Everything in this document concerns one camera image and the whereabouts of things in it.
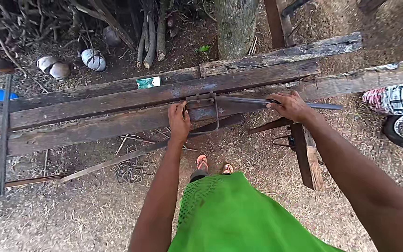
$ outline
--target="flip-flop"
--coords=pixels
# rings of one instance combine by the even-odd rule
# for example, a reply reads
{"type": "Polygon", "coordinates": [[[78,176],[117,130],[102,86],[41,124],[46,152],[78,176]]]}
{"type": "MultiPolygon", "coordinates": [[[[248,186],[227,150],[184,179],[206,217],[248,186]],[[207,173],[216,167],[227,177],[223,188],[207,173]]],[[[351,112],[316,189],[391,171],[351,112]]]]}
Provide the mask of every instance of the flip-flop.
{"type": "Polygon", "coordinates": [[[208,169],[208,159],[206,158],[206,156],[204,154],[201,154],[197,158],[197,169],[201,169],[203,164],[206,166],[206,170],[207,170],[208,169]]]}
{"type": "Polygon", "coordinates": [[[232,174],[233,172],[234,172],[234,170],[232,169],[231,164],[225,164],[223,166],[223,172],[222,172],[223,175],[232,174]]]}

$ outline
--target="green shirt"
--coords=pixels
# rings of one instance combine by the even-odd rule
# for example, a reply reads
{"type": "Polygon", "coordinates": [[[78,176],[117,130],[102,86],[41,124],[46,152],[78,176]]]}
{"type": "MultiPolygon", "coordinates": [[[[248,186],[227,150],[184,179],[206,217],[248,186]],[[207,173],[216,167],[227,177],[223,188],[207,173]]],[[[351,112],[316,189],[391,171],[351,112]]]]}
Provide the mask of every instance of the green shirt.
{"type": "Polygon", "coordinates": [[[189,183],[180,202],[174,251],[341,251],[310,234],[243,173],[189,183]]]}

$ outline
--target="colorful cloth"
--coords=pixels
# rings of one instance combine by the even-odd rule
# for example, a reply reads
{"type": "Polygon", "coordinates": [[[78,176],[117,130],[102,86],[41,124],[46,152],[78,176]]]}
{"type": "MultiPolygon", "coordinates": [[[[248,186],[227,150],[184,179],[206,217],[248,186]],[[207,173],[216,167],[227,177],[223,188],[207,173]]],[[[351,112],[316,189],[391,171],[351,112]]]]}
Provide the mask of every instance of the colorful cloth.
{"type": "Polygon", "coordinates": [[[376,112],[403,116],[403,84],[366,91],[362,98],[376,112]]]}
{"type": "Polygon", "coordinates": [[[189,183],[180,202],[175,251],[341,251],[310,234],[243,173],[189,183]]]}

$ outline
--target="metal lever handle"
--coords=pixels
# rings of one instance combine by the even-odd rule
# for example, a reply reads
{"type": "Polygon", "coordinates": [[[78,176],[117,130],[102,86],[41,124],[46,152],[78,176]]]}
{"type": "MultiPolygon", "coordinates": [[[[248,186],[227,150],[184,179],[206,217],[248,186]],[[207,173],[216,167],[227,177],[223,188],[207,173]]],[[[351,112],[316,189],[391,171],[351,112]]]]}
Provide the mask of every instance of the metal lever handle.
{"type": "MultiPolygon", "coordinates": [[[[242,98],[242,97],[233,97],[233,96],[216,96],[217,101],[228,101],[228,102],[238,102],[238,103],[248,103],[248,104],[259,104],[259,105],[267,105],[269,103],[277,103],[281,104],[277,100],[268,100],[268,99],[255,99],[255,98],[242,98]]],[[[342,110],[343,106],[337,104],[328,104],[328,103],[312,103],[306,102],[313,109],[332,109],[332,110],[342,110]]]]}

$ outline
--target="hand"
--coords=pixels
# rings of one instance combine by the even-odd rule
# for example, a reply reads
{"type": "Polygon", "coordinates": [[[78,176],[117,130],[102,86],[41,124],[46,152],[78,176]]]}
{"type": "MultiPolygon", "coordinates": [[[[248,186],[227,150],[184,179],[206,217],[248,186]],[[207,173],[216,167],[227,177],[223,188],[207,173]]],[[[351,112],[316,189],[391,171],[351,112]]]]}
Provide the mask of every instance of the hand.
{"type": "Polygon", "coordinates": [[[306,123],[315,118],[318,113],[309,107],[298,92],[293,91],[290,94],[277,93],[271,94],[266,99],[277,100],[281,104],[269,103],[267,108],[275,109],[281,116],[294,122],[306,123]]]}
{"type": "Polygon", "coordinates": [[[189,112],[183,110],[186,106],[186,101],[181,103],[171,104],[168,111],[169,125],[171,126],[171,141],[175,141],[178,144],[183,145],[188,137],[189,130],[191,128],[191,119],[189,118],[189,112]]]}

